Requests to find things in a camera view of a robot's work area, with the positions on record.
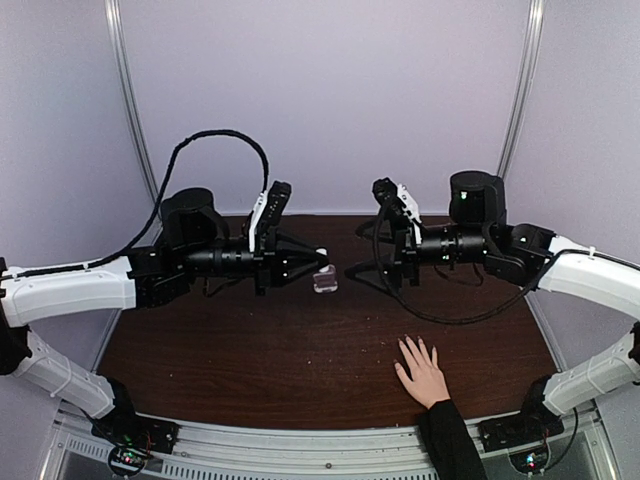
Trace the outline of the purple nail polish bottle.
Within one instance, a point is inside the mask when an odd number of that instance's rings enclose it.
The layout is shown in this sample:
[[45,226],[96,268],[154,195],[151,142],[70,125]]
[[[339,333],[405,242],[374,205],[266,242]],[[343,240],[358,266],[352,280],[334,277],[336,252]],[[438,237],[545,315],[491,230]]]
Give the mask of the purple nail polish bottle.
[[333,264],[313,274],[313,290],[317,294],[335,293],[338,290],[337,270]]

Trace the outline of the black sleeved forearm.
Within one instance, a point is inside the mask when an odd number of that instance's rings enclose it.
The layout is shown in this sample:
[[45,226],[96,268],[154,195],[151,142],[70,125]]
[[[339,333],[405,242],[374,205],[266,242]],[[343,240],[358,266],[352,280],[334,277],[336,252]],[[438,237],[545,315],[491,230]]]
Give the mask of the black sleeved forearm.
[[419,415],[418,429],[440,479],[488,479],[464,419],[451,399],[436,402]]

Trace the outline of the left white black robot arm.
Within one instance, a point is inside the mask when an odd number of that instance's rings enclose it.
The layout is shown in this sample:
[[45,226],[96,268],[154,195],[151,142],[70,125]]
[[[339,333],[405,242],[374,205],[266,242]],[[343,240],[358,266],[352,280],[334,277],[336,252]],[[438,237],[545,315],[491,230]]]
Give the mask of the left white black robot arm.
[[205,188],[182,190],[160,205],[162,232],[149,247],[113,260],[38,270],[1,268],[1,372],[23,377],[103,421],[123,444],[144,433],[124,385],[93,374],[48,346],[30,328],[42,319],[98,310],[150,309],[188,293],[199,279],[254,282],[262,295],[329,270],[327,251],[282,231],[290,186],[260,193],[247,234],[233,237]]

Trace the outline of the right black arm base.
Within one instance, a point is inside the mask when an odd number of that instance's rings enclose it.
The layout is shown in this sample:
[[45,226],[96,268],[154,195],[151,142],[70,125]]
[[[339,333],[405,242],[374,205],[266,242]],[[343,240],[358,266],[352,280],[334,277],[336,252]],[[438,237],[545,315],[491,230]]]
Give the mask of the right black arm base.
[[549,379],[547,375],[531,384],[518,413],[479,423],[479,436],[485,452],[544,441],[564,432],[560,416],[543,405],[544,389]]

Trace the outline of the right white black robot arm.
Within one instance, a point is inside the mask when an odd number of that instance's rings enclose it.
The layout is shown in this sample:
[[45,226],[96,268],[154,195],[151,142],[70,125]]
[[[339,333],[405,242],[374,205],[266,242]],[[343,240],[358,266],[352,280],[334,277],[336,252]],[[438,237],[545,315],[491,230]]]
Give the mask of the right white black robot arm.
[[[618,387],[639,384],[639,265],[576,244],[552,230],[507,223],[505,187],[499,176],[467,170],[450,177],[449,217],[453,223],[427,227],[406,186],[389,178],[376,180],[377,216],[356,230],[372,243],[373,259],[345,271],[348,279],[394,298],[417,318],[443,325],[487,320],[510,308],[528,292],[541,289],[586,299],[630,315],[632,330],[603,352],[565,372],[534,382],[513,419],[519,440],[535,440],[571,409]],[[380,244],[393,245],[382,256]],[[446,319],[419,311],[401,294],[404,280],[420,283],[422,265],[472,264],[477,270],[521,288],[512,299],[489,312]]]

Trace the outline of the person's bare hand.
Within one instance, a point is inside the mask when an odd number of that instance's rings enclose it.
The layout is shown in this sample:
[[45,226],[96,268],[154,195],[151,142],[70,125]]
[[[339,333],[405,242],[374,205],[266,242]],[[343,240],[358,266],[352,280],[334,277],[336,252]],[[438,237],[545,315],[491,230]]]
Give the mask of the person's bare hand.
[[405,335],[398,340],[403,363],[393,362],[396,375],[406,392],[420,405],[431,409],[451,399],[436,348],[429,351],[424,341]]

